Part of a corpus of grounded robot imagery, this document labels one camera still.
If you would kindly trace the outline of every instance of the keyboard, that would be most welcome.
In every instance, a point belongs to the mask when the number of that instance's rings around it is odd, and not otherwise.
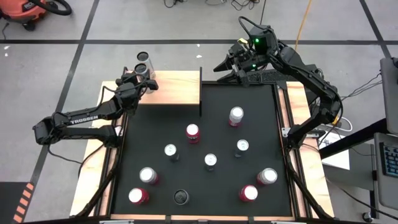
[[[383,174],[398,178],[398,147],[380,145]]]

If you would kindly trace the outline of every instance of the gray floor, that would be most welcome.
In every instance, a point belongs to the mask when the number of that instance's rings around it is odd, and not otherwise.
[[[93,3],[99,1],[87,40],[76,68],[71,69],[78,47],[61,40],[80,40]],[[305,12],[307,0],[261,0],[253,10],[235,11],[229,4],[208,6],[205,0],[188,0],[172,9],[161,0],[68,0],[72,16],[49,14],[26,32],[11,24],[5,34],[9,42],[0,42],[0,127],[3,150],[0,151],[0,181],[29,181],[41,147],[34,142],[32,126],[54,112],[65,79],[73,75],[63,111],[94,106],[103,80],[114,80],[123,66],[133,67],[136,54],[151,54],[156,70],[195,70],[203,67],[203,78],[215,80],[224,73],[212,69],[225,57],[230,44],[202,44],[205,40],[233,40],[246,37],[238,16],[271,25],[278,38],[294,40]],[[398,40],[398,2],[366,0],[384,40]],[[379,73],[384,57],[377,38],[358,0],[316,0],[302,31],[302,40],[337,40],[334,45],[314,41],[299,45],[305,63],[322,68],[326,79],[347,95]],[[167,40],[187,40],[188,44],[170,44]],[[26,40],[13,44],[12,40]],[[53,40],[53,44],[33,44],[30,40]],[[106,40],[159,40],[106,44]],[[370,40],[373,45],[350,45],[345,40]],[[391,55],[398,55],[398,45],[388,45]],[[357,131],[384,117],[382,88],[377,86],[345,101],[344,117]],[[82,160],[85,141],[63,141],[52,146],[55,153]],[[76,164],[47,156],[26,221],[66,218],[75,193]],[[368,192],[344,186],[360,200],[369,202]],[[342,220],[361,221],[365,207],[329,185],[335,215]],[[398,215],[397,211],[383,208]],[[394,223],[381,217],[379,223]]]

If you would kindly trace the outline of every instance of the wheel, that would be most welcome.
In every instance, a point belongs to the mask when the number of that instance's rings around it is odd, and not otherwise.
[[[22,26],[25,28],[25,30],[28,30],[28,31],[33,31],[36,28],[36,25],[33,23],[33,21],[29,21],[29,22],[23,24]]]
[[[58,9],[58,5],[55,2],[47,2],[47,4],[53,9]]]
[[[367,223],[371,223],[371,222],[373,221],[373,218],[372,218],[370,212],[362,213],[362,219],[363,219],[365,222],[367,222]]]

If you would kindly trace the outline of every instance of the wooden frame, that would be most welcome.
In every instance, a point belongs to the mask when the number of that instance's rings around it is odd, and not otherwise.
[[[102,85],[106,85],[112,88],[114,82],[103,82]],[[289,94],[290,108],[292,110],[293,122],[295,124],[300,124],[310,117],[310,112],[307,105],[307,98],[305,96],[304,87],[299,82],[287,82],[287,93]],[[280,107],[282,109],[282,117],[284,120],[284,125],[285,127],[288,127],[289,119],[288,119],[288,111],[286,109],[286,104],[285,104],[284,92],[282,90],[279,90],[278,94],[280,100]],[[109,98],[112,97],[112,95],[113,95],[112,93],[106,93],[104,95],[104,100],[108,100]],[[93,122],[93,126],[95,127],[101,126],[101,124],[104,125],[103,123],[96,123],[95,121]],[[314,139],[306,139],[305,143],[317,148],[317,142]],[[96,149],[96,147],[98,147],[99,145],[100,143],[98,143],[98,141],[90,140],[86,148],[85,156],[91,153],[91,151]],[[82,178],[79,178],[78,185],[76,187],[76,194],[75,194],[75,199],[73,200],[71,215],[78,213],[90,200],[91,196],[98,188],[102,167],[104,165],[103,164],[105,157],[104,152],[105,148],[101,149],[83,166],[81,171]],[[110,163],[108,164],[108,171],[112,167],[112,161],[114,159],[115,154],[116,154],[116,149],[112,149],[111,160]],[[313,149],[311,149],[308,146],[302,146],[300,148],[300,155],[302,160],[301,162],[302,162],[304,177],[307,183],[308,190],[311,192],[311,194],[314,196],[317,202],[322,206],[322,208],[329,215],[334,216],[319,153],[315,152]],[[290,153],[290,157],[294,165],[294,168],[297,169],[296,166],[297,163],[293,155],[293,152]],[[107,186],[107,189],[103,194],[99,215],[106,215],[106,211],[108,210],[110,186],[111,184]],[[301,217],[306,217],[303,196],[297,186],[295,186],[295,189],[297,194],[299,214]],[[314,218],[317,217],[317,215],[313,210],[311,211],[311,213]],[[111,214],[111,219],[165,220],[165,215]],[[171,215],[171,220],[247,221],[248,217]],[[295,220],[295,218],[294,217],[254,217],[254,220],[255,221],[292,221]]]

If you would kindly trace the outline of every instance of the black table surface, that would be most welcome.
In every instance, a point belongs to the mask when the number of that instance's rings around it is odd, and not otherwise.
[[[198,106],[140,105],[127,124],[111,213],[291,217],[273,91],[271,85],[203,85],[201,118]],[[244,110],[238,128],[228,124],[234,106]],[[189,144],[185,135],[191,123],[200,128],[198,144]],[[234,149],[240,139],[249,142],[249,149],[237,159]],[[180,153],[176,163],[164,154],[168,144],[174,144]],[[208,153],[218,159],[213,172],[204,168]],[[140,181],[143,167],[158,173],[157,185]],[[277,171],[276,183],[257,186],[259,195],[254,202],[240,201],[238,192],[245,185],[256,185],[257,173],[267,167]],[[128,194],[134,187],[148,191],[148,203],[133,205],[129,201]],[[174,203],[173,194],[178,189],[190,194],[188,204]]]

